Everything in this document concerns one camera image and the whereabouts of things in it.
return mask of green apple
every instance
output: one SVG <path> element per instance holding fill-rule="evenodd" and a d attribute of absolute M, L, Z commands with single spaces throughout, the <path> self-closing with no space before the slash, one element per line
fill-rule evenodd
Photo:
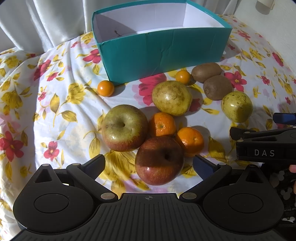
<path fill-rule="evenodd" d="M 114 151 L 132 151 L 145 141 L 148 132 L 146 116 L 138 108 L 122 104 L 112 108 L 102 123 L 105 144 Z"/>

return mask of wall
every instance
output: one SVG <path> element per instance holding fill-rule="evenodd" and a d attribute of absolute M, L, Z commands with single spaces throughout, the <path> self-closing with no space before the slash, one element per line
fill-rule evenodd
<path fill-rule="evenodd" d="M 257 0 L 241 0 L 235 16 L 259 32 L 280 53 L 296 73 L 296 4 L 292 0 L 276 0 L 273 10 L 260 13 Z"/>

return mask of bed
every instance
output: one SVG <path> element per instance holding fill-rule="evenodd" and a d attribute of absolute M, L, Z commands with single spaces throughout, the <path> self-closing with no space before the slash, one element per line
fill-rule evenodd
<path fill-rule="evenodd" d="M 192 126 L 202 133 L 202 156 L 216 164 L 224 162 L 242 169 L 249 163 L 236 160 L 230 127 L 256 131 L 285 127 L 275 124 L 272 114 L 296 111 L 296 75 L 260 33 L 234 16 L 222 18 L 233 30 L 219 65 L 234 89 L 250 97 L 253 114 L 245 123 L 231 122 L 221 111 L 221 101 L 206 98 L 202 84 L 192 83 L 189 112 L 175 121 L 178 129 Z M 101 135 L 102 120 L 116 105 L 136 106 L 149 119 L 158 111 L 152 103 L 152 89 L 160 82 L 174 80 L 176 73 L 177 70 L 120 85 L 112 97 L 101 97 L 97 85 L 108 77 L 92 32 L 40 56 L 17 48 L 1 52 L 1 239 L 10 240 L 19 232 L 13 203 L 44 163 L 54 169 L 66 168 L 104 154 L 106 168 L 96 180 L 118 196 L 123 192 L 179 195 L 202 181 L 192 168 L 192 159 L 187 158 L 175 180 L 163 186 L 146 185 L 136 174 L 136 151 L 112 151 Z"/>

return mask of small orange fruit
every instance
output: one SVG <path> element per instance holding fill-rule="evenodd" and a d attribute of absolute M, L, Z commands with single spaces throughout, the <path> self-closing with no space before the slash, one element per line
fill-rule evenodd
<path fill-rule="evenodd" d="M 159 112 L 152 116 L 149 121 L 149 132 L 151 136 L 172 136 L 176 132 L 174 118 L 167 113 Z"/>
<path fill-rule="evenodd" d="M 192 127 L 180 129 L 177 133 L 176 141 L 184 150 L 186 157 L 193 157 L 199 154 L 205 146 L 202 134 Z"/>
<path fill-rule="evenodd" d="M 98 93 L 101 96 L 109 97 L 114 92 L 114 84 L 111 81 L 103 80 L 98 84 Z"/>
<path fill-rule="evenodd" d="M 181 82 L 182 84 L 189 84 L 191 74 L 186 70 L 180 70 L 176 73 L 176 81 Z"/>

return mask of cardboard box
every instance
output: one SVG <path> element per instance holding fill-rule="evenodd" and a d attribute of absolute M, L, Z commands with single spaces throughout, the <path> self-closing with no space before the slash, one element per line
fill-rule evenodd
<path fill-rule="evenodd" d="M 231 26 L 187 0 L 145 0 L 94 12 L 92 29 L 115 85 L 218 62 Z"/>

